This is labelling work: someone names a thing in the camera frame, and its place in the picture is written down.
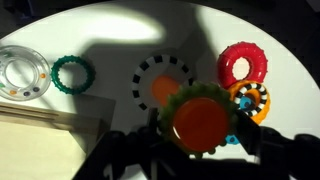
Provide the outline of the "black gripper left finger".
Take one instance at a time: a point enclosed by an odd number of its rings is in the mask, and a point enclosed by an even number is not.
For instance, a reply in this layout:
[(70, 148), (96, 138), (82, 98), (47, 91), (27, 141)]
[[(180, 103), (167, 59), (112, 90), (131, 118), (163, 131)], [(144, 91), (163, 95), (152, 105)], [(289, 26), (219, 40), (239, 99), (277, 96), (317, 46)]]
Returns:
[(152, 131), (156, 131), (158, 127), (158, 109), (157, 108), (150, 108), (148, 113), (148, 127)]

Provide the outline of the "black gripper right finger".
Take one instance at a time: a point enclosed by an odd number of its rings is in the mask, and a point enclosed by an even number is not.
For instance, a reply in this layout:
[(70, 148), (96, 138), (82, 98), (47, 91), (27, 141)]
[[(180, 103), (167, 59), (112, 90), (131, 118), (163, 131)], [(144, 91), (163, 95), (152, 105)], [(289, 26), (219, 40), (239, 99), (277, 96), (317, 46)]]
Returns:
[(260, 158), (260, 127), (245, 113), (238, 113), (236, 137), (248, 155), (254, 157), (254, 163), (259, 164)]

